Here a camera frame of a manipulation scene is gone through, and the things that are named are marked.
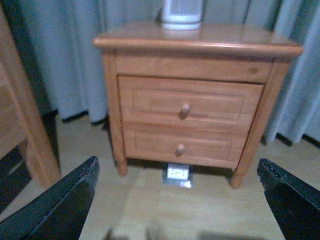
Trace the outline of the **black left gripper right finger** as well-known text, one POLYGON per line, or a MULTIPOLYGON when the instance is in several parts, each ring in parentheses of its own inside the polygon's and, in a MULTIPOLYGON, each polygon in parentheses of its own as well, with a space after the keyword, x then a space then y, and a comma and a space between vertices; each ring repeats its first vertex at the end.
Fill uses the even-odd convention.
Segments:
POLYGON ((267 158, 259 160, 257 175, 284 238, 318 240, 320 191, 267 158))

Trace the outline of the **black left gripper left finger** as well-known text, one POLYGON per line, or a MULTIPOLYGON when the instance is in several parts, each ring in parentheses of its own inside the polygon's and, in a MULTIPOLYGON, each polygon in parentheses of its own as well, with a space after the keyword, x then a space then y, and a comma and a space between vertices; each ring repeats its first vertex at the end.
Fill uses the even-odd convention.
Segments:
POLYGON ((2 240, 77 240, 91 208, 100 173, 92 156, 0 223, 2 240))

